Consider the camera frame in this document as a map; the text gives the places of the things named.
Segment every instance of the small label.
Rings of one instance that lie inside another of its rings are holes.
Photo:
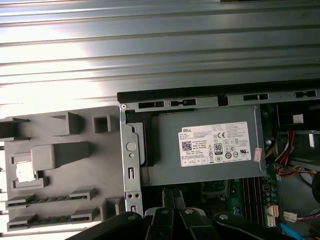
[[[296,213],[292,213],[292,212],[284,211],[283,212],[283,218],[286,221],[295,223],[297,221],[297,214]]]
[[[260,162],[261,161],[261,154],[262,154],[262,148],[256,148],[254,151],[254,158],[253,161]]]
[[[247,122],[184,127],[178,137],[182,167],[251,160]]]

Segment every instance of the wire bundle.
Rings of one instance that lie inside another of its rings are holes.
[[[312,174],[315,175],[316,171],[310,171],[304,169],[300,166],[291,166],[289,167],[289,155],[292,152],[293,144],[295,141],[296,132],[291,130],[288,131],[288,142],[284,148],[284,150],[280,153],[280,155],[274,160],[274,166],[276,173],[281,177],[291,177],[297,174]]]
[[[304,221],[309,219],[318,219],[320,217],[320,208],[313,210],[309,215],[298,217],[298,221]]]

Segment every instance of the corrugated metal surface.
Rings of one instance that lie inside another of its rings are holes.
[[[320,76],[318,0],[0,6],[0,104],[24,104],[2,106],[7,115],[115,104],[124,91]]]

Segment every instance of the cable connector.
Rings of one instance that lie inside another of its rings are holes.
[[[279,207],[278,205],[271,205],[268,207],[268,214],[272,217],[279,217]]]

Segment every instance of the yellow wire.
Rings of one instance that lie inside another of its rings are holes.
[[[271,149],[268,149],[265,157],[269,157],[275,151],[275,148],[276,148],[276,145],[274,145]]]
[[[285,152],[286,152],[286,149],[284,149],[283,152],[280,153],[280,155],[279,155],[274,161],[275,161],[275,162],[278,161]]]

